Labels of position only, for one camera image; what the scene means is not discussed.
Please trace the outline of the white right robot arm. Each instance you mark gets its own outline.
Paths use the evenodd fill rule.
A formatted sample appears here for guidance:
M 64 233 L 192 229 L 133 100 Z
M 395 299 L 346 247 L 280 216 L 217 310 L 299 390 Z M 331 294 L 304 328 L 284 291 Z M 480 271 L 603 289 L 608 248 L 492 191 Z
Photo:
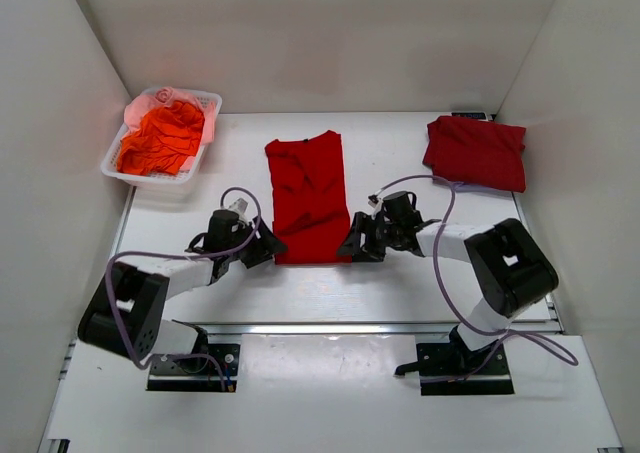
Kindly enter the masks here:
M 383 261 L 389 249 L 429 258 L 443 299 L 459 320 L 449 350 L 464 368 L 486 357 L 514 319 L 559 284 L 555 268 L 517 219 L 486 227 L 425 220 L 408 191 L 371 201 L 374 212 L 355 214 L 337 254 L 366 263 Z M 467 316 L 446 291 L 442 259 L 467 264 L 475 274 L 482 297 Z

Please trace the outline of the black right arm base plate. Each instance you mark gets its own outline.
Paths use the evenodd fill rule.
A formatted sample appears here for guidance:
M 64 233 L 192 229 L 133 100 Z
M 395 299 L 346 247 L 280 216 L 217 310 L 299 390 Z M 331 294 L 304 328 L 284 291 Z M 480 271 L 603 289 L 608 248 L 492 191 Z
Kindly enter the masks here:
M 417 359 L 396 367 L 394 375 L 419 375 L 422 396 L 513 395 L 515 388 L 505 353 L 498 341 L 478 351 L 461 340 L 416 344 Z

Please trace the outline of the bright red t shirt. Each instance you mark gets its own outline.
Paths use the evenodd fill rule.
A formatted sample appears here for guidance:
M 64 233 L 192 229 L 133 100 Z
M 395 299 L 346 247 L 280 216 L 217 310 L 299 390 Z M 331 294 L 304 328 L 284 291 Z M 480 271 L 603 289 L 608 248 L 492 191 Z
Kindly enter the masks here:
M 272 197 L 272 231 L 287 251 L 278 265 L 348 264 L 338 249 L 351 226 L 341 135 L 328 130 L 299 141 L 265 146 Z

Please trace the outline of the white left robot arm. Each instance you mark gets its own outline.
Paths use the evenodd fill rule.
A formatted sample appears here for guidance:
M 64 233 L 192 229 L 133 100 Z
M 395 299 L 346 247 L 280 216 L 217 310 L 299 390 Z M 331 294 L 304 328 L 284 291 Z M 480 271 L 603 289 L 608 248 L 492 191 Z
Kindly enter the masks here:
M 247 269 L 288 251 L 259 216 L 245 216 L 240 198 L 211 214 L 207 229 L 197 234 L 183 255 L 122 253 L 108 264 L 83 313 L 78 339 L 132 360 L 145 369 L 158 359 L 189 372 L 220 362 L 208 352 L 206 333 L 197 326 L 163 319 L 166 302 L 220 280 L 239 261 Z M 135 266 L 125 258 L 146 257 Z

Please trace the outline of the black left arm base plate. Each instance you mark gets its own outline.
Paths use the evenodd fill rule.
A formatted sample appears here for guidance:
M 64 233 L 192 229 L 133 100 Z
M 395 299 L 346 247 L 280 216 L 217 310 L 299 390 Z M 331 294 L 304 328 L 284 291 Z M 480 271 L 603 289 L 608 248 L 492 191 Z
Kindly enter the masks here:
M 155 360 L 146 390 L 150 392 L 235 393 L 241 359 L 239 336 L 216 338 L 197 326 L 197 358 Z

